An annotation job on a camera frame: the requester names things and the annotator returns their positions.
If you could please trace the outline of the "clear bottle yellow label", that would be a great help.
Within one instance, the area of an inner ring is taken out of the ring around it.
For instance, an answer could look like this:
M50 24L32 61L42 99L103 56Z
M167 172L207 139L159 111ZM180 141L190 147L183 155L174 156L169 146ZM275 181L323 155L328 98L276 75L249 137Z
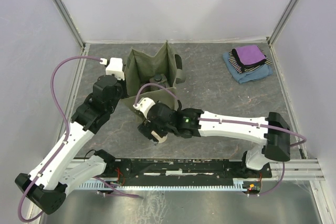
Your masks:
M164 74L155 74L151 79L150 83L159 84L165 88L169 87L169 83L167 77Z

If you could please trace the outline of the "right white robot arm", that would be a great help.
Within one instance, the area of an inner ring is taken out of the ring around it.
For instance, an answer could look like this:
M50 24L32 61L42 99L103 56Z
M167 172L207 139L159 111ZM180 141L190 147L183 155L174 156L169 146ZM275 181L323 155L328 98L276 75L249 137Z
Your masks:
M221 136L254 143L240 164L246 177L253 177L270 161L290 160L289 126L275 112L267 117L239 118L193 108L173 110L149 98L135 103L133 108L154 127L157 138L171 133L181 138Z

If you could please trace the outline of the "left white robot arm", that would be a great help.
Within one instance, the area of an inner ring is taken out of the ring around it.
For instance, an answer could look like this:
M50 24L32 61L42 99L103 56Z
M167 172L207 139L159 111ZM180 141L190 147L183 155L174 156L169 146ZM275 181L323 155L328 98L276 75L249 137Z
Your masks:
M28 174L20 173L15 184L45 214L57 211L66 197L92 177L112 176L115 157L98 150L93 157L70 171L67 166L79 150L109 121L119 100L127 97L126 83L113 75L102 75L71 117L64 135L48 155Z

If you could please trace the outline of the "olive green canvas bag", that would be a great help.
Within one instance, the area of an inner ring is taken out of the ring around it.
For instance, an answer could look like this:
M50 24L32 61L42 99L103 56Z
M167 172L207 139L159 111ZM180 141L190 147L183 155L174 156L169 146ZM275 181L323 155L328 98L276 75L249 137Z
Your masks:
M133 107L142 97L162 102L171 109L178 108L173 96L177 85L185 82L186 76L182 58L171 44L165 42L154 56L132 49L123 58L123 63L128 97L122 102L133 112L135 122L144 120Z

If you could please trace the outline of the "cream round jar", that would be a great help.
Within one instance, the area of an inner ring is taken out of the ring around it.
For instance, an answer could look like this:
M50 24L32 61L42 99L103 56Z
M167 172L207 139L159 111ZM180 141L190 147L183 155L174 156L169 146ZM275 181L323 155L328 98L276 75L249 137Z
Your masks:
M152 131L151 132L152 136L154 137L154 142L155 144L161 144L164 143L167 140L167 135L165 136L160 136L157 132Z

